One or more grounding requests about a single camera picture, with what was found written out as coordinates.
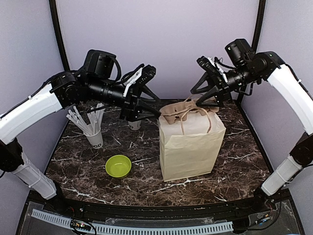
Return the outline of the white paper coffee cup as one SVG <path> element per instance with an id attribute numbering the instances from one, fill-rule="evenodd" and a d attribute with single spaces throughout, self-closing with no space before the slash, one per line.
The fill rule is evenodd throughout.
<path id="1" fill-rule="evenodd" d="M 141 128 L 141 121 L 129 121 L 128 125 L 132 130 L 139 130 Z"/>

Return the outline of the brown cardboard cup carrier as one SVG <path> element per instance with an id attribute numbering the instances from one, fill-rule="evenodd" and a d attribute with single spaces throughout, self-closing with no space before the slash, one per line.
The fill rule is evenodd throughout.
<path id="1" fill-rule="evenodd" d="M 208 106 L 198 107 L 196 105 L 196 99 L 187 99 L 177 103 L 172 103 L 160 108 L 161 115 L 165 118 L 168 124 L 174 124 L 177 121 L 186 121 L 188 114 L 199 113 L 201 116 L 205 116 L 206 113 L 217 113 L 219 107 Z"/>

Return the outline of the brown paper takeout bag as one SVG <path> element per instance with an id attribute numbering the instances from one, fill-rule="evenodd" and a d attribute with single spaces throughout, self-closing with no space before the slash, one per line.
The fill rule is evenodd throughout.
<path id="1" fill-rule="evenodd" d="M 226 127 L 217 113 L 188 114 L 186 121 L 168 124 L 158 119 L 160 167 L 165 182 L 210 173 Z"/>

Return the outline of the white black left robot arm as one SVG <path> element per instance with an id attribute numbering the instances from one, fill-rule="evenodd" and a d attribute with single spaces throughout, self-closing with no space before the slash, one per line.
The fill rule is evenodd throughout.
<path id="1" fill-rule="evenodd" d="M 86 68 L 61 72 L 49 78 L 33 95 L 0 117 L 0 168 L 11 172 L 35 190 L 58 213 L 66 213 L 69 203 L 56 183 L 46 177 L 23 152 L 17 137 L 45 117 L 71 105 L 96 100 L 120 108 L 120 119 L 135 122 L 158 118 L 160 112 L 148 105 L 141 94 L 154 101 L 156 95 L 146 86 L 156 68 L 141 64 L 123 83 L 105 81 L 98 72 Z"/>

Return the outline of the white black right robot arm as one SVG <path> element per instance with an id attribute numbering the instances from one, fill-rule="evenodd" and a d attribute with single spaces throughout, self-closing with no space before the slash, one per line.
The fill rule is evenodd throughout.
<path id="1" fill-rule="evenodd" d="M 250 209 L 261 212 L 268 205 L 268 197 L 278 192 L 283 186 L 291 183 L 297 174 L 313 162 L 313 97 L 296 77 L 291 66 L 273 51 L 253 51 L 231 53 L 233 66 L 223 70 L 224 64 L 219 59 L 199 55 L 197 65 L 204 74 L 191 89 L 192 94 L 202 94 L 196 104 L 199 107 L 223 107 L 232 99 L 232 92 L 238 92 L 243 85 L 254 85 L 261 82 L 281 95 L 289 106 L 292 118 L 282 117 L 280 127 L 282 134 L 289 133 L 294 120 L 302 126 L 302 134 L 290 149 L 287 157 L 260 185 L 261 191 L 250 200 Z"/>

